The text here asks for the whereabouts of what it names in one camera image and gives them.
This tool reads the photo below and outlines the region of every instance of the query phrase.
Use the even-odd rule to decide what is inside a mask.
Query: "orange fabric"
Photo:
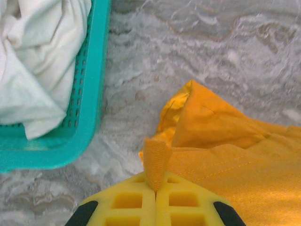
[[[145,139],[143,150],[144,167],[147,169],[145,171],[146,181],[157,192],[162,184],[164,171],[172,151],[163,142],[149,139]]]
[[[171,150],[163,170],[228,199],[249,226],[301,225],[299,127],[250,119],[190,81],[167,102],[144,148],[147,159]],[[144,163],[145,171],[154,167]]]

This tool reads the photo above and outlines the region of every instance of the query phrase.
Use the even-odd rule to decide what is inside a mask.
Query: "floor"
[[[300,12],[301,0],[112,0],[101,129],[65,168],[1,175],[0,226],[63,226],[142,171],[143,138],[190,79],[250,117],[301,126]]]

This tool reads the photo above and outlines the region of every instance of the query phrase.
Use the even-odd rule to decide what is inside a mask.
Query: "yellow plastic object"
[[[223,209],[224,212],[219,211],[221,207],[226,207]],[[224,225],[245,224],[227,200],[169,172],[165,172],[162,186],[157,193],[145,182],[145,173],[142,172],[88,197],[66,224],[66,226]]]

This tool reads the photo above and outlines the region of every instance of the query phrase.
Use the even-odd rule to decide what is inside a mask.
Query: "gray marble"
[[[195,79],[250,117],[301,125],[301,0],[113,0],[103,119],[54,170],[0,176],[0,226],[62,226],[89,195],[142,171],[143,138]]]

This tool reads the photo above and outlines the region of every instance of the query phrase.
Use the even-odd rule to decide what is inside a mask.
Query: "black rubber tip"
[[[223,202],[215,202],[214,207],[225,226],[246,226],[233,207]]]
[[[97,201],[90,201],[79,206],[65,226],[87,226],[97,205]]]

